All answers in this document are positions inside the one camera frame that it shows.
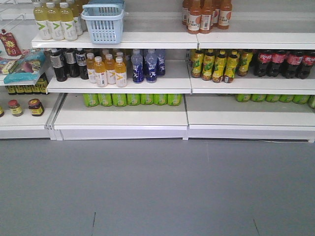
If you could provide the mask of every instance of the blue plastic basket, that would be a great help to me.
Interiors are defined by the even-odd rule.
[[[82,19],[87,23],[91,42],[117,44],[122,40],[125,4],[95,3],[83,5]]]

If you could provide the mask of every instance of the jar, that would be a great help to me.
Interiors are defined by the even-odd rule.
[[[31,111],[31,115],[35,117],[39,117],[44,113],[44,107],[37,98],[29,101],[29,109]]]
[[[8,102],[8,106],[11,110],[12,115],[14,115],[15,117],[19,117],[23,114],[23,110],[17,100],[10,100]]]

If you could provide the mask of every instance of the gray floor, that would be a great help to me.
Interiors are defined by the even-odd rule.
[[[306,143],[0,141],[0,235],[313,236],[314,177]]]

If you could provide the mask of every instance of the red package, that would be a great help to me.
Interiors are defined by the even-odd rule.
[[[2,33],[0,33],[0,39],[8,56],[15,57],[21,54],[21,50],[19,49],[12,33],[5,33],[5,30],[2,30]]]

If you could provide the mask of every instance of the green can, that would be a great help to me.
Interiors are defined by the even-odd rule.
[[[113,105],[112,95],[110,93],[99,93],[97,96],[101,106],[110,107]]]
[[[293,98],[293,102],[297,104],[305,104],[308,102],[310,95],[295,95]]]
[[[124,93],[113,93],[112,99],[115,107],[125,107],[127,105],[127,97]]]
[[[127,104],[130,106],[137,106],[140,104],[140,94],[138,93],[128,93],[127,94]]]
[[[162,106],[167,104],[167,94],[154,94],[154,104]]]
[[[294,95],[292,94],[283,94],[280,96],[279,101],[280,102],[291,102],[294,98]]]
[[[169,106],[179,106],[182,102],[182,94],[168,94],[167,95],[167,104]]]
[[[84,93],[83,101],[86,107],[95,107],[98,105],[97,93]]]
[[[266,94],[252,94],[251,100],[253,102],[263,102],[266,99]]]
[[[278,102],[280,99],[280,94],[268,94],[266,96],[266,101],[267,102]]]
[[[251,99],[251,94],[236,94],[235,99],[238,102],[248,102]]]
[[[151,105],[154,102],[154,94],[143,93],[140,95],[142,105]]]

